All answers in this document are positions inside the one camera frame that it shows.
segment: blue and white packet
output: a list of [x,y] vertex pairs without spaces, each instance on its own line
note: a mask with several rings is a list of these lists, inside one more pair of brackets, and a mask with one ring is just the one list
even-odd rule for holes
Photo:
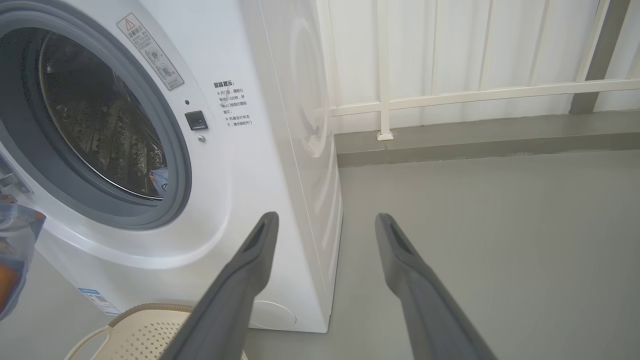
[[0,321],[9,316],[18,304],[45,219],[46,216],[39,211],[0,202],[0,264],[18,275],[18,281],[0,307]]
[[154,188],[158,191],[158,195],[164,197],[166,195],[166,189],[169,186],[169,169],[161,167],[151,170],[150,177],[151,182],[154,184]]

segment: white railing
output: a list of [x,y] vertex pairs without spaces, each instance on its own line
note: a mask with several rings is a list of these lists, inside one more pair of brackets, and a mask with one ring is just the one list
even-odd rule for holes
[[470,101],[486,101],[497,99],[512,99],[517,97],[531,97],[531,96],[546,96],[546,95],[562,95],[562,94],[578,94],[584,92],[606,92],[616,90],[634,90],[640,89],[640,79],[636,77],[640,76],[640,47],[636,51],[634,61],[629,70],[627,79],[605,79],[605,80],[592,80],[585,81],[587,71],[591,65],[591,59],[595,51],[600,30],[604,22],[607,8],[610,0],[600,0],[598,4],[598,10],[596,11],[595,20],[591,29],[589,37],[589,45],[585,55],[582,57],[582,61],[579,67],[578,76],[574,82],[571,83],[554,83],[549,85],[537,85],[533,86],[533,77],[536,72],[536,66],[538,64],[538,58],[540,56],[540,48],[544,39],[547,38],[545,33],[547,23],[547,12],[549,8],[550,0],[545,0],[545,5],[540,21],[540,27],[538,30],[538,37],[536,39],[536,47],[533,54],[533,60],[531,68],[529,70],[529,80],[527,86],[518,86],[511,88],[500,89],[486,89],[484,87],[484,75],[486,72],[486,54],[488,45],[492,39],[492,17],[493,17],[493,0],[489,0],[488,20],[486,23],[484,47],[482,54],[482,63],[480,67],[480,79],[478,82],[478,88],[475,91],[458,92],[449,94],[438,94],[437,88],[435,88],[435,77],[438,74],[438,0],[435,2],[435,39],[433,50],[433,62],[432,62],[432,82],[431,82],[431,95],[412,97],[408,99],[396,99],[392,100],[389,96],[389,19],[388,19],[388,0],[377,0],[377,23],[378,23],[378,76],[380,81],[380,101],[368,102],[363,104],[348,104],[340,105],[330,109],[330,116],[343,116],[359,113],[380,113],[380,133],[378,134],[378,140],[391,140],[393,134],[390,130],[389,111],[407,108],[416,108],[421,106],[434,106],[443,104],[454,104],[458,102],[470,102]]

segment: washing machine door opening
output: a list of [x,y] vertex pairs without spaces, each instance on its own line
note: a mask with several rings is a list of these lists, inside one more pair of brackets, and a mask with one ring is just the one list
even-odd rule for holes
[[0,69],[0,142],[14,170],[108,226],[152,229],[182,212],[182,130],[155,74],[111,32],[57,2],[0,0]]
[[42,99],[72,156],[126,192],[161,200],[168,187],[164,150],[124,81],[87,48],[58,33],[44,36],[37,62]]

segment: front-loading washing machine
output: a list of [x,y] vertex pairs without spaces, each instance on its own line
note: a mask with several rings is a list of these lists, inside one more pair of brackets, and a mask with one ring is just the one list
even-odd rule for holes
[[0,186],[104,312],[194,304],[280,215],[251,326],[326,332],[342,200],[315,2],[0,1]]

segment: sticker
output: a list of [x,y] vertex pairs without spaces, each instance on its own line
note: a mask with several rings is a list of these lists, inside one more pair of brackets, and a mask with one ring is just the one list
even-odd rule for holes
[[105,299],[97,290],[78,288],[89,300],[91,300],[103,313],[108,315],[120,315],[121,312]]
[[249,114],[244,88],[237,86],[231,80],[220,81],[213,85],[219,88],[216,94],[218,94],[219,106],[224,113],[227,127],[252,125],[253,118]]
[[169,58],[166,57],[157,42],[135,15],[132,13],[127,15],[118,22],[118,27],[127,35],[129,41],[138,48],[140,54],[147,59],[147,62],[154,68],[167,89],[173,90],[184,84],[184,80],[175,70]]

